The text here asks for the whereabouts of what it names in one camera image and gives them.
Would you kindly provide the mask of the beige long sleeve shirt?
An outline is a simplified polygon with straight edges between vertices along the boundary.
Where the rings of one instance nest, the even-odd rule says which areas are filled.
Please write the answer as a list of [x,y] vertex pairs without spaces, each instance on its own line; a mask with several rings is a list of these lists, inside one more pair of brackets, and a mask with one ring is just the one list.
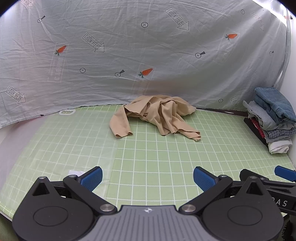
[[197,142],[201,140],[200,132],[183,120],[195,111],[195,107],[180,97],[142,95],[121,106],[112,116],[109,127],[115,137],[126,137],[132,134],[128,118],[139,118],[155,125],[163,136],[181,133]]

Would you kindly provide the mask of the large white tape patch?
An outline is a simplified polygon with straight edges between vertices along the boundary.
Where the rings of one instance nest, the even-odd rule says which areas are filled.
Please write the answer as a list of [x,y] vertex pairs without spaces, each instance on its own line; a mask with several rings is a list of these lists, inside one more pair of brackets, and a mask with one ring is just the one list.
[[83,175],[85,172],[84,171],[75,171],[75,170],[69,170],[68,175],[76,175],[76,176],[81,176]]

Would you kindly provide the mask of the folded white shirt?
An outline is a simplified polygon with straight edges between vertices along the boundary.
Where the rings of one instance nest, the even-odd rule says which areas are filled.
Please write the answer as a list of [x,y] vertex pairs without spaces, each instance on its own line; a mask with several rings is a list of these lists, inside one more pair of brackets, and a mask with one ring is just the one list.
[[268,149],[271,154],[286,154],[292,146],[291,139],[280,140],[268,144]]

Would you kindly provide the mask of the folded blue plaid shirt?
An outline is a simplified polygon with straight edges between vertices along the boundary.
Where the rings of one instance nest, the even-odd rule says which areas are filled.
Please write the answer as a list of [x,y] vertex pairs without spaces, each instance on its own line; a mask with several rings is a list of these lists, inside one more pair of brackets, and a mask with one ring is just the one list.
[[284,130],[284,129],[275,129],[271,131],[265,131],[267,134],[268,138],[274,139],[274,138],[279,138],[279,137],[291,137],[295,135],[296,133],[296,127],[293,127],[289,130]]

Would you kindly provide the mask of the folded grey sweatshirt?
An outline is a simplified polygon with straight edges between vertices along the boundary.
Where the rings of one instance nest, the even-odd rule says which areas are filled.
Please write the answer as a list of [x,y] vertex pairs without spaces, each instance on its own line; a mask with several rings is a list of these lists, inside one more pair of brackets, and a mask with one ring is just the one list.
[[276,123],[273,118],[255,101],[251,101],[250,103],[243,101],[242,104],[245,108],[247,108],[248,118],[257,118],[260,127],[265,131],[275,129],[290,130],[295,126],[293,123]]

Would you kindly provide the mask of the green grid cutting mat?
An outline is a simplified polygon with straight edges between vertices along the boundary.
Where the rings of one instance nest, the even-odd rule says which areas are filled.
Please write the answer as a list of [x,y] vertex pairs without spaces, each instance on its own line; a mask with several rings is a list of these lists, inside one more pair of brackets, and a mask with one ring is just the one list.
[[[77,110],[105,110],[113,115],[116,106],[78,108],[60,114]],[[132,135],[115,137],[119,143],[104,198],[115,206],[179,206],[201,193],[193,180],[196,166],[235,180],[242,169],[276,180],[276,166],[293,168],[288,155],[270,154],[241,116],[198,110],[185,121],[200,131],[200,141],[179,133],[162,136],[154,125],[130,119]]]

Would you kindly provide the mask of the folded red garment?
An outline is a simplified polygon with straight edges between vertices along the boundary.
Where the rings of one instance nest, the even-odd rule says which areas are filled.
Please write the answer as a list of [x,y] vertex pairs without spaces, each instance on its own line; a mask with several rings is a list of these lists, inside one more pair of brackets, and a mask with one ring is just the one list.
[[259,131],[260,136],[262,138],[265,138],[264,132],[263,132],[262,128],[260,127],[259,122],[257,121],[257,119],[256,118],[251,118],[251,121],[254,124],[254,126],[257,128],[257,130]]

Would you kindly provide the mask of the folded black garment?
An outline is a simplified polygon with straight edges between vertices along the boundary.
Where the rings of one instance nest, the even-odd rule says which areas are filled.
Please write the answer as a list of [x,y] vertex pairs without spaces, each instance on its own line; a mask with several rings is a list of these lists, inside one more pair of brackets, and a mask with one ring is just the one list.
[[250,118],[244,118],[244,123],[249,127],[249,129],[256,135],[256,137],[264,144],[266,147],[268,147],[268,143],[266,142],[265,138],[262,138],[260,136],[259,131],[257,128],[254,126]]

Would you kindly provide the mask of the folded blue denim jeans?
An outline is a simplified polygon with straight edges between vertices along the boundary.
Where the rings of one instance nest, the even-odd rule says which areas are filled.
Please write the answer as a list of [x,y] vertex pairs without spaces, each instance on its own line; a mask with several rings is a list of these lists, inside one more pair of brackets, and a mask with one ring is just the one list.
[[295,112],[290,102],[276,88],[257,87],[254,101],[277,123],[295,123]]

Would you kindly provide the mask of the grey printed backdrop sheet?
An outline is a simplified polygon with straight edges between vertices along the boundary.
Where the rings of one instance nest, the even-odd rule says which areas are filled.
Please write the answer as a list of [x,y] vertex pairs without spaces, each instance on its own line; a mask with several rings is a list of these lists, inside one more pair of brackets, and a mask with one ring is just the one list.
[[1,127],[141,95],[242,110],[289,57],[279,1],[17,1],[1,16]]

